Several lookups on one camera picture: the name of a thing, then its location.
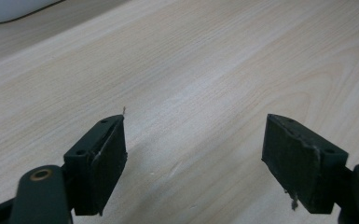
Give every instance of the wooden table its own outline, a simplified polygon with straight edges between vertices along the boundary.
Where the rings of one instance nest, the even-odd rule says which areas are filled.
[[[274,113],[359,163],[359,1],[68,0],[0,24],[0,203],[124,106],[123,176],[76,223],[337,223],[292,211],[260,158]]]

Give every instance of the mounting hole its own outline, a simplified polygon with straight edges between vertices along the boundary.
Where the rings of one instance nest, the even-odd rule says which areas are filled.
[[[84,154],[86,154],[86,150],[79,150],[76,152],[77,156],[83,156]]]
[[[336,151],[334,151],[333,149],[330,149],[330,148],[325,149],[324,151],[327,152],[327,153],[330,153],[330,154],[336,153]]]
[[[42,169],[42,170],[38,170],[36,172],[34,172],[30,179],[32,181],[40,181],[40,180],[44,180],[47,179],[51,176],[52,172],[49,169]]]

